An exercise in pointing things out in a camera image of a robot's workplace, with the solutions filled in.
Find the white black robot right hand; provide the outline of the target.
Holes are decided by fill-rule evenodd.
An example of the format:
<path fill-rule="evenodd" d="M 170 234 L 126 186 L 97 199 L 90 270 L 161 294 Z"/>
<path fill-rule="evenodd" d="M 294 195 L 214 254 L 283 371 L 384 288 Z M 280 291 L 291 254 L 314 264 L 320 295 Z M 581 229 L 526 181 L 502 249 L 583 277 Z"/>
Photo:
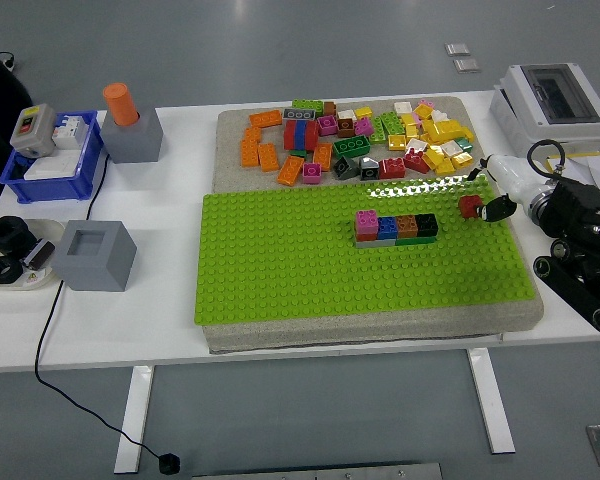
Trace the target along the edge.
<path fill-rule="evenodd" d="M 490 155 L 480 160 L 479 166 L 468 175 L 467 180 L 473 181 L 482 171 L 503 192 L 501 197 L 476 208 L 476 213 L 482 220 L 504 220 L 513 215 L 517 206 L 521 205 L 532 222 L 540 224 L 540 217 L 553 187 L 541 180 L 526 160 L 508 155 Z"/>

